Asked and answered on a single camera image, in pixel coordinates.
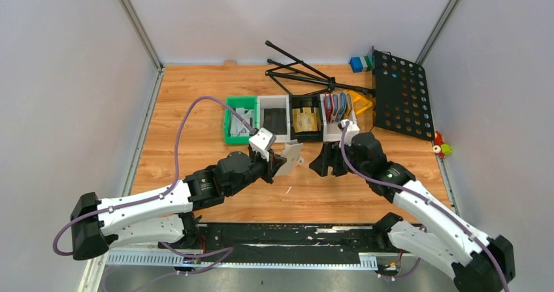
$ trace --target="white container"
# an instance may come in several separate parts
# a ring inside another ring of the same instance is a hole
[[[263,127],[263,113],[265,109],[282,108],[287,114],[287,134],[276,135],[275,143],[285,143],[291,140],[291,116],[288,95],[258,96],[257,121],[259,127]]]
[[[327,124],[327,119],[325,119],[325,95],[326,94],[319,95],[319,99],[321,100],[321,114],[323,115],[323,141],[337,142],[340,140],[342,132],[338,128],[337,123]],[[352,111],[350,112],[350,117],[348,117],[348,119],[350,121],[357,122],[356,112],[354,108],[352,108]]]

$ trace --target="black tripod stand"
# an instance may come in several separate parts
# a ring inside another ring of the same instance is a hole
[[[330,92],[333,92],[335,88],[350,89],[350,90],[362,93],[363,95],[366,95],[366,94],[375,95],[375,91],[373,89],[370,89],[370,88],[362,88],[360,86],[352,86],[352,85],[337,83],[335,81],[334,77],[327,76],[325,73],[313,68],[311,65],[303,62],[302,60],[296,58],[295,56],[289,54],[288,52],[282,50],[281,48],[273,45],[273,43],[271,43],[270,41],[265,41],[265,44],[267,46],[277,50],[281,54],[283,54],[283,55],[291,58],[292,60],[294,60],[293,63],[288,63],[288,64],[284,65],[282,63],[278,63],[277,61],[267,59],[267,63],[270,63],[272,65],[276,65],[277,67],[265,71],[265,75],[269,76],[272,80],[274,80],[275,83],[277,83],[277,85],[279,85],[282,89],[284,89],[284,91],[286,91],[287,94],[289,94],[289,95],[292,95],[292,93],[283,84],[281,84],[281,82],[279,82],[279,80],[277,80],[277,78],[287,78],[289,80],[296,80],[296,81],[301,81],[301,82],[307,82],[307,83],[313,83],[313,84],[327,86],[327,88],[325,88],[325,89],[321,89],[319,91],[313,91],[312,93],[307,93],[306,95],[317,95],[317,94],[320,94],[320,93],[330,93]],[[303,65],[307,69],[310,69],[311,71],[313,71],[315,74],[308,73],[308,72],[293,68],[294,65]],[[292,73],[275,72],[275,71],[280,70],[280,69],[287,69],[289,71],[292,71]]]

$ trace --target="blue block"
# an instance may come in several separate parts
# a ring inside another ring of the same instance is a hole
[[[360,59],[360,57],[352,57],[350,58],[350,67],[352,68],[352,72],[358,73],[363,71],[363,64]]]

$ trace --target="red toy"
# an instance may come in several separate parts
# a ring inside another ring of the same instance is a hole
[[[442,135],[438,131],[434,132],[433,151],[435,154],[438,154],[440,159],[452,154],[452,148],[444,142]]]

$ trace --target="black container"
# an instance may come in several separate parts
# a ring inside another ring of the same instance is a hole
[[[323,141],[323,113],[321,112],[321,101],[319,95],[291,95],[289,96],[290,103],[290,117],[291,117],[291,140],[298,140],[299,142],[307,141]],[[313,107],[318,109],[318,118],[320,130],[314,132],[300,132],[296,133],[293,123],[293,109]]]

